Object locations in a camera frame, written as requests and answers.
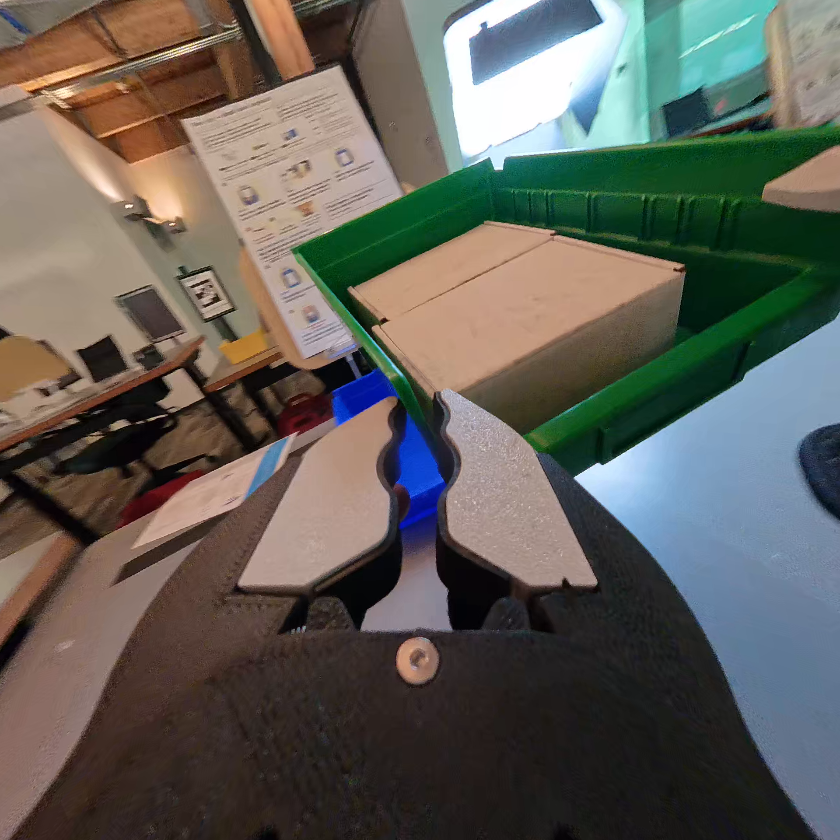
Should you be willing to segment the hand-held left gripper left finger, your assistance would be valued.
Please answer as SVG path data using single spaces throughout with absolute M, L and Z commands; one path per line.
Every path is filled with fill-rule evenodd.
M 259 595 L 383 597 L 402 570 L 404 407 L 387 396 L 320 439 L 299 467 L 237 587 Z

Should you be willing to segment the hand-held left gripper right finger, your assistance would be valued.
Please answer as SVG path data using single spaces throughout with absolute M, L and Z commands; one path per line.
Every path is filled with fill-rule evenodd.
M 439 499 L 447 548 L 530 599 L 598 581 L 538 454 L 515 429 L 455 391 L 434 395 L 451 458 Z

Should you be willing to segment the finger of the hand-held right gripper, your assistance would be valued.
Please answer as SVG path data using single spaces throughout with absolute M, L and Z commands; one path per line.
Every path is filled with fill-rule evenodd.
M 800 211 L 839 213 L 839 146 L 768 182 L 764 203 Z

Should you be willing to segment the green plastic bin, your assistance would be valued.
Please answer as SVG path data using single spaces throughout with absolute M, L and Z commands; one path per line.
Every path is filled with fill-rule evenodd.
M 465 167 L 293 248 L 435 448 L 432 398 L 371 333 L 350 289 L 485 221 L 686 267 L 675 347 L 522 435 L 574 475 L 738 384 L 838 315 L 837 213 L 766 203 L 765 185 L 838 146 L 838 127 L 562 150 Z

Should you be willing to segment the cardboard box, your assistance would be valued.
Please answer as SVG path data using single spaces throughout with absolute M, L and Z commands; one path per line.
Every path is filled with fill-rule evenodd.
M 485 222 L 349 290 L 417 400 L 452 390 L 526 434 L 669 351 L 686 267 Z

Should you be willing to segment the white paper sheet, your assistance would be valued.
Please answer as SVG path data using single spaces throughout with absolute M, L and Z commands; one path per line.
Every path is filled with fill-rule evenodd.
M 293 433 L 188 482 L 153 513 L 133 547 L 168 539 L 236 509 L 284 466 L 297 439 Z

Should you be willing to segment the small wooden desk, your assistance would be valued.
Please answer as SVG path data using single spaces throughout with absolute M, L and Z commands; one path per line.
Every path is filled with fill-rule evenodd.
M 278 415 L 266 402 L 263 391 L 271 389 L 296 372 L 297 369 L 287 362 L 283 353 L 278 348 L 272 348 L 236 364 L 220 361 L 199 387 L 205 394 L 221 394 L 233 385 L 240 385 L 269 430 L 274 433 L 277 430 Z

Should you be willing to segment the red item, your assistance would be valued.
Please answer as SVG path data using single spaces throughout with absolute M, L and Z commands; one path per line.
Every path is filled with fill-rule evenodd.
M 166 481 L 160 486 L 143 491 L 122 510 L 117 529 L 142 519 L 160 509 L 169 499 L 189 483 L 204 477 L 205 471 L 197 469 Z

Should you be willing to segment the yellow bin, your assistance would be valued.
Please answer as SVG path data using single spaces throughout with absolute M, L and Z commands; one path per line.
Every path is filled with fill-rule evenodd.
M 242 364 L 270 349 L 270 342 L 263 329 L 251 332 L 240 339 L 224 340 L 218 346 L 225 360 L 232 364 Z

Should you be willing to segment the long wooden desk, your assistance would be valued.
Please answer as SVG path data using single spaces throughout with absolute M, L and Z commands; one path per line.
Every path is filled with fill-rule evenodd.
M 164 360 L 150 371 L 125 372 L 119 375 L 115 381 L 105 385 L 97 385 L 93 393 L 74 400 L 68 406 L 60 408 L 56 413 L 42 416 L 33 422 L 14 424 L 11 432 L 2 435 L 2 453 L 27 443 L 33 438 L 43 436 L 55 428 L 58 428 L 59 432 L 55 438 L 51 438 L 42 444 L 30 446 L 20 455 L 2 456 L 2 482 L 7 484 L 14 494 L 23 498 L 39 514 L 46 517 L 79 544 L 89 546 L 98 541 L 102 537 L 99 532 L 90 529 L 84 521 L 75 518 L 69 510 L 55 502 L 44 491 L 27 483 L 27 480 L 19 475 L 18 471 L 105 428 L 114 420 L 113 413 L 100 413 L 82 420 L 79 420 L 79 416 L 92 412 L 100 405 L 108 404 L 124 394 L 132 393 L 150 382 L 160 380 L 177 371 L 183 371 L 189 376 L 201 396 L 212 407 L 217 418 L 226 426 L 228 432 L 246 453 L 257 450 L 260 441 L 250 432 L 241 416 L 227 404 L 222 396 L 215 392 L 209 392 L 205 388 L 208 378 L 196 365 L 196 360 L 204 343 L 205 338 L 202 335 L 185 343 L 179 343 L 172 350 L 166 351 Z

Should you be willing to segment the framed picture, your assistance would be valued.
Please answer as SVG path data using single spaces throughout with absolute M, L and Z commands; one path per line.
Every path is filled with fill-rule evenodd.
M 199 269 L 179 266 L 176 281 L 203 323 L 225 318 L 237 311 L 234 300 L 212 266 Z

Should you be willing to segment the black round object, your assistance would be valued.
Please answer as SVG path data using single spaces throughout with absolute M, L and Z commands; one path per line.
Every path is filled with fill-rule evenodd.
M 839 519 L 839 423 L 817 428 L 799 444 L 801 472 L 822 508 Z

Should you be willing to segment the tan chair back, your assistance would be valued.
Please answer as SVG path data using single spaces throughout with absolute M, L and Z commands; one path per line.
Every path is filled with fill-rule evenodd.
M 39 382 L 54 382 L 70 366 L 43 344 L 20 335 L 1 339 L 1 403 Z

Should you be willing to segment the wood and metal shelf rack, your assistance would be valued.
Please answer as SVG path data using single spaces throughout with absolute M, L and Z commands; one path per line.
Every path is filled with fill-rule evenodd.
M 258 11 L 295 18 L 302 71 L 352 58 L 366 2 L 1 2 L 1 82 L 128 163 L 186 144 L 182 120 L 280 83 Z

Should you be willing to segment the wall lamp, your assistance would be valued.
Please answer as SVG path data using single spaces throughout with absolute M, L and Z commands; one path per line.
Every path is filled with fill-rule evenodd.
M 173 250 L 175 238 L 187 232 L 187 225 L 182 217 L 156 216 L 147 201 L 138 194 L 114 201 L 110 207 L 115 216 L 123 221 L 141 225 L 163 251 Z

